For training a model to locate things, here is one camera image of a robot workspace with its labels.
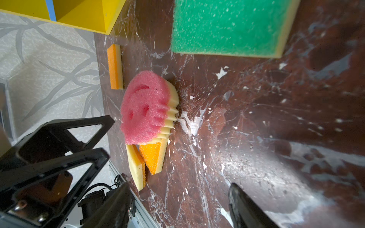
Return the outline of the green sponge upper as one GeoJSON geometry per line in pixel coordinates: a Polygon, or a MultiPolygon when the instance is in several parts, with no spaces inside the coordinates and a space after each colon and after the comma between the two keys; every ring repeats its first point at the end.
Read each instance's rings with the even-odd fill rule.
{"type": "Polygon", "coordinates": [[[175,1],[171,51],[282,57],[299,1],[175,1]]]}

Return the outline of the orange sponge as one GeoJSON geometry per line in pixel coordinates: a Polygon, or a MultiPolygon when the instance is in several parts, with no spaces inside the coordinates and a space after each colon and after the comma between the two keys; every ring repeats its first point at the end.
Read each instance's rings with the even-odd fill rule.
{"type": "Polygon", "coordinates": [[[107,58],[111,89],[124,89],[121,46],[111,45],[107,49],[107,58]]]}
{"type": "Polygon", "coordinates": [[[162,139],[161,142],[139,145],[141,156],[152,175],[160,173],[163,168],[168,139],[162,139]]]}

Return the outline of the yellow shelf with coloured boards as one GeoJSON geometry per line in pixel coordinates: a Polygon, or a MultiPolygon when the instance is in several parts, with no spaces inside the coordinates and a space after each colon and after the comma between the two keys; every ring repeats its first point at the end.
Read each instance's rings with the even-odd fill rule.
{"type": "Polygon", "coordinates": [[[126,0],[1,0],[1,12],[110,34],[126,0]]]}

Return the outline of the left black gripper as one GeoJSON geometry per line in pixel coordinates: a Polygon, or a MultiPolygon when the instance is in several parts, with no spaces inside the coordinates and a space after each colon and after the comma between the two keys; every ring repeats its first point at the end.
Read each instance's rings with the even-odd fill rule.
{"type": "Polygon", "coordinates": [[[61,219],[69,215],[109,158],[104,149],[96,148],[2,171],[1,227],[60,228],[61,219]],[[58,208],[60,200],[54,197],[25,196],[20,200],[16,199],[16,196],[27,187],[88,163],[90,167],[58,208]]]}

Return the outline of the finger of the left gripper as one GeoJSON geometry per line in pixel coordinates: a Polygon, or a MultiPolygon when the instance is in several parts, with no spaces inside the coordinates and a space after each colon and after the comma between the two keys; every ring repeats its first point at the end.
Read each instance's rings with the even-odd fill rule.
{"type": "Polygon", "coordinates": [[[114,123],[111,116],[49,121],[11,147],[1,156],[1,162],[43,162],[68,152],[93,149],[114,123]],[[87,142],[79,141],[69,131],[95,125],[101,125],[101,128],[87,142]]]}

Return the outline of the yellow sponge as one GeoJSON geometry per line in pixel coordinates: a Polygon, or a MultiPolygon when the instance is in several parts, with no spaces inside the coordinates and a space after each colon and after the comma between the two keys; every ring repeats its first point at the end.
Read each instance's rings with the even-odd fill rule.
{"type": "Polygon", "coordinates": [[[135,145],[126,144],[126,150],[128,156],[129,170],[131,172],[133,181],[136,185],[137,190],[141,191],[146,184],[145,162],[135,145]]]}

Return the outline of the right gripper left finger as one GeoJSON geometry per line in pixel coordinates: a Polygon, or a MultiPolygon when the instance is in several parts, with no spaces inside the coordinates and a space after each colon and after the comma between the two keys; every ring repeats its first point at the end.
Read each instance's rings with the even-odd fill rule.
{"type": "Polygon", "coordinates": [[[81,227],[127,228],[131,198],[129,184],[123,183],[81,227]]]}

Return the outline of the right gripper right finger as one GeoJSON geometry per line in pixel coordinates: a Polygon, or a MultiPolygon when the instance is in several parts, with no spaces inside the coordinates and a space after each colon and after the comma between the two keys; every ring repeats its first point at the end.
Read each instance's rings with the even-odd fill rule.
{"type": "Polygon", "coordinates": [[[234,228],[279,228],[236,183],[230,185],[228,200],[234,228]]]}

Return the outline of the pink smiley sponge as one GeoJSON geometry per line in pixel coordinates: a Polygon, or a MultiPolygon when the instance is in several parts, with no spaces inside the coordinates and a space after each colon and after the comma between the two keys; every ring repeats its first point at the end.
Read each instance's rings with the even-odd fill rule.
{"type": "Polygon", "coordinates": [[[142,71],[129,83],[121,105],[121,131],[126,144],[160,143],[168,139],[180,100],[172,83],[142,71]]]}

